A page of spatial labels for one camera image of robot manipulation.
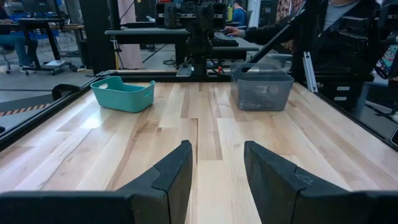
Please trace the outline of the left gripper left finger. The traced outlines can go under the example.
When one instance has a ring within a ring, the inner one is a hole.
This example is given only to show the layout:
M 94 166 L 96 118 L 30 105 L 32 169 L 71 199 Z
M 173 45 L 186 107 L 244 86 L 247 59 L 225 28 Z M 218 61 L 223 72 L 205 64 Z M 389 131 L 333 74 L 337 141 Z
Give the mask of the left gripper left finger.
M 192 144 L 184 140 L 116 191 L 1 193 L 0 224 L 184 224 L 192 170 Z

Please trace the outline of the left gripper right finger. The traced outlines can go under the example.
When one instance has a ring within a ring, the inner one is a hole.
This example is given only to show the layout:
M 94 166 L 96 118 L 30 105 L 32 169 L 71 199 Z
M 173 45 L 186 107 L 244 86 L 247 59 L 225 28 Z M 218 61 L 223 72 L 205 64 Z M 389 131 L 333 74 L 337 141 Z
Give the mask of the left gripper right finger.
M 244 165 L 262 224 L 398 224 L 398 190 L 350 192 L 254 141 Z

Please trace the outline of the keyboard with coloured keys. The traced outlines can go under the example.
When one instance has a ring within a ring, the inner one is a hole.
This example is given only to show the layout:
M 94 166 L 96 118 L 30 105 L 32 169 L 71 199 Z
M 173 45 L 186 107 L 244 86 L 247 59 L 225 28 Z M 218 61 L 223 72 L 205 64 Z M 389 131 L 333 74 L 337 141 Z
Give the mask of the keyboard with coloured keys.
M 214 47 L 238 47 L 239 43 L 232 37 L 228 37 L 222 33 L 214 33 L 214 38 L 212 40 Z

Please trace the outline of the person's hand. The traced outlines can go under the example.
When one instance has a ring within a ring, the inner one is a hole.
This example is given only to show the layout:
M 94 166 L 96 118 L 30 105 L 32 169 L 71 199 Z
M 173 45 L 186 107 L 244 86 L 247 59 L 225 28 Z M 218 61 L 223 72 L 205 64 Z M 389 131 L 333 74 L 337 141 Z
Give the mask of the person's hand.
M 238 29 L 237 27 L 226 26 L 223 29 L 223 33 L 225 35 L 233 36 L 233 37 L 241 37 L 241 38 L 245 37 L 245 31 Z

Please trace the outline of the person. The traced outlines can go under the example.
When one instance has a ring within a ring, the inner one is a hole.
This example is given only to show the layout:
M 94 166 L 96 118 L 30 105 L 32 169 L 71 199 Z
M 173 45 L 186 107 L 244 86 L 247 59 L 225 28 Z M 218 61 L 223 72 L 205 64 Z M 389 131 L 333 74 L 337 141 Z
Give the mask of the person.
M 246 16 L 247 13 L 246 10 L 243 8 L 242 0 L 234 0 L 232 21 L 237 22 L 239 26 L 246 26 Z
M 361 56 L 338 37 L 343 29 L 343 17 L 369 19 L 381 6 L 376 0 L 316 0 L 315 9 L 309 10 L 308 18 L 297 18 L 278 44 L 292 41 L 292 76 L 296 82 L 305 81 L 302 65 L 303 44 L 309 43 L 313 69 L 316 72 L 337 74 L 348 72 L 355 75 L 369 75 L 380 57 L 375 45 L 373 55 Z
M 11 28 L 9 26 L 1 26 L 1 24 L 13 24 L 4 9 L 4 2 L 0 1 L 0 46 L 12 48 L 16 51 L 19 59 L 19 68 L 23 72 L 24 67 L 33 67 L 34 59 L 32 56 L 36 53 L 38 41 L 31 39 L 27 43 L 23 35 L 11 35 Z

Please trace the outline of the grey side desk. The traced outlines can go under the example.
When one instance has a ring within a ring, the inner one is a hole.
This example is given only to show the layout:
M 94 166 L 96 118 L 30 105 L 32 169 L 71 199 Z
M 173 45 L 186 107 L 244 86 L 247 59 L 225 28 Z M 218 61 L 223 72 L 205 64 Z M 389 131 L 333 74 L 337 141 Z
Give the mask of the grey side desk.
M 187 55 L 185 43 L 190 35 L 185 29 L 127 28 L 106 30 L 105 35 L 113 36 L 119 44 L 174 44 L 175 59 L 182 63 Z M 258 51 L 256 44 L 247 42 L 240 37 L 233 37 L 238 46 L 213 47 L 214 59 L 246 59 L 247 51 Z

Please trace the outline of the black diagonal strut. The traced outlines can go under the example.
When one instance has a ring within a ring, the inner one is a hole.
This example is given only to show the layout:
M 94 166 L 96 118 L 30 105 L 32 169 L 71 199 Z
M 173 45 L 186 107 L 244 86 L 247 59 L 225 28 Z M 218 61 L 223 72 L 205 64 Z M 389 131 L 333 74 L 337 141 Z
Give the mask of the black diagonal strut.
M 250 28 L 245 30 L 244 39 L 250 43 L 264 45 L 248 63 L 257 63 L 277 44 L 292 40 L 299 30 L 299 16 L 290 15 L 272 26 Z

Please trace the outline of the grey translucent plastic basket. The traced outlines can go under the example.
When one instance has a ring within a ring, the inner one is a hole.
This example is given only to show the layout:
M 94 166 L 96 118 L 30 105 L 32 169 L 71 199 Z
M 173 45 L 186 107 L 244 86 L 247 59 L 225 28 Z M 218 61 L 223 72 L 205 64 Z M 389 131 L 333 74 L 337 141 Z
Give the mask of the grey translucent plastic basket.
M 234 63 L 230 66 L 231 95 L 244 111 L 282 111 L 294 78 L 263 63 Z

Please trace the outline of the teal plastic basket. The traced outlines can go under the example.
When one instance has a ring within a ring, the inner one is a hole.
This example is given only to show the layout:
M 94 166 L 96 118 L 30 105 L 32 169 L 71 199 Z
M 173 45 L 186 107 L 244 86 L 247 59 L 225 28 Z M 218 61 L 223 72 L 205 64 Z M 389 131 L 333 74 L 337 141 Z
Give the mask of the teal plastic basket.
M 90 85 L 100 106 L 138 113 L 154 102 L 155 81 L 148 86 L 124 84 L 121 77 L 109 77 Z

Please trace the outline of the white aluminium extrusion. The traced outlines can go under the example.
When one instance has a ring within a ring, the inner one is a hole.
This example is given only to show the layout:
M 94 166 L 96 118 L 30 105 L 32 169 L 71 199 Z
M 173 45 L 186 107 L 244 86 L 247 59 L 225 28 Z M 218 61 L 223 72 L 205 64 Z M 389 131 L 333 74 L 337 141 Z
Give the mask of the white aluminium extrusion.
M 313 69 L 312 58 L 309 52 L 303 53 L 303 67 L 305 70 L 308 90 L 310 90 L 312 93 L 317 93 L 318 86 L 315 78 L 315 72 Z

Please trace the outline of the black drawer cabinet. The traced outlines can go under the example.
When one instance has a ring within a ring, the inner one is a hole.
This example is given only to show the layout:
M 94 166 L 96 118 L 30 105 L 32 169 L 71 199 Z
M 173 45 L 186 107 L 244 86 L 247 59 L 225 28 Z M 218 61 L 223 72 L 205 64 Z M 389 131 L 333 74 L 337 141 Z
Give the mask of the black drawer cabinet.
M 365 82 L 372 82 L 373 75 L 358 75 L 347 72 L 316 73 L 318 92 L 338 107 L 352 112 L 360 97 Z

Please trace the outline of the dark work table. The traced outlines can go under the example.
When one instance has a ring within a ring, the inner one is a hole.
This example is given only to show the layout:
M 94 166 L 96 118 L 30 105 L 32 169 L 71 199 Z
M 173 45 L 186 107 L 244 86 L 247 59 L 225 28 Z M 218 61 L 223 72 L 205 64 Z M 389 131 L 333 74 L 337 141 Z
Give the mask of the dark work table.
M 62 19 L 34 19 L 34 18 L 21 18 L 17 20 L 20 28 L 22 29 L 25 40 L 28 44 L 32 43 L 32 39 L 30 38 L 30 32 L 38 30 L 44 30 L 47 35 L 47 39 L 49 40 L 49 44 L 52 49 L 54 59 L 41 64 L 37 58 L 37 54 L 32 54 L 32 59 L 34 61 L 34 66 L 23 67 L 22 70 L 26 75 L 29 75 L 31 72 L 50 72 L 52 75 L 55 75 L 58 70 L 61 70 L 63 67 L 68 66 L 68 68 L 76 72 L 78 68 L 73 65 L 68 59 L 73 57 L 80 57 L 80 50 L 76 51 L 60 51 L 58 47 L 57 40 L 55 35 L 53 34 L 54 30 L 59 31 L 73 31 L 75 34 L 76 42 L 84 39 L 83 36 L 83 24 L 65 24 Z

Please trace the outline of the black frame bracket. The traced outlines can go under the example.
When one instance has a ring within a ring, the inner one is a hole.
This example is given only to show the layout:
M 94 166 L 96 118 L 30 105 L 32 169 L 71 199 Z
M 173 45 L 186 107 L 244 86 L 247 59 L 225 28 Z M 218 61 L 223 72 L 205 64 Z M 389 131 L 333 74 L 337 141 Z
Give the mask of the black frame bracket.
M 63 93 L 76 93 L 81 90 L 80 86 L 71 85 L 71 84 L 59 84 L 52 89 L 52 98 L 53 101 L 57 101 L 63 97 Z

